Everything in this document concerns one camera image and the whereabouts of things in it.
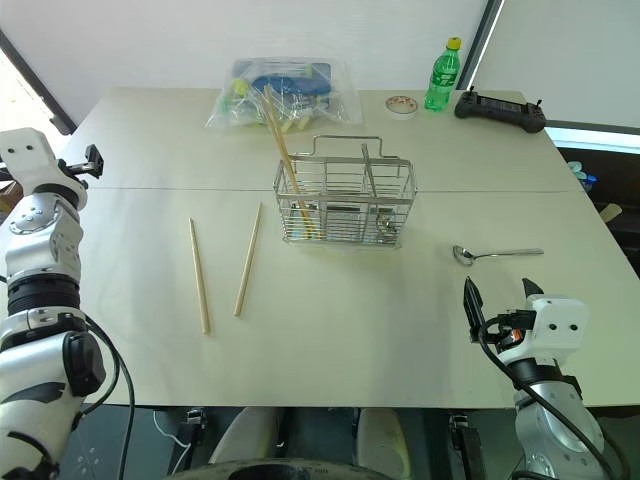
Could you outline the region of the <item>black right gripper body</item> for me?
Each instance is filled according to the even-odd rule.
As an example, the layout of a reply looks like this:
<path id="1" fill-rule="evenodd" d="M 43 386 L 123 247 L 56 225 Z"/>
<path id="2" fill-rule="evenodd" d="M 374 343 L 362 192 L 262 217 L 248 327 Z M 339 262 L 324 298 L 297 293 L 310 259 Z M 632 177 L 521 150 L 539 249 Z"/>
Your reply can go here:
<path id="1" fill-rule="evenodd" d="M 484 319 L 481 327 L 481 348 L 487 353 L 493 345 L 497 353 L 519 346 L 526 332 L 533 329 L 536 313 L 533 310 L 510 310 Z"/>

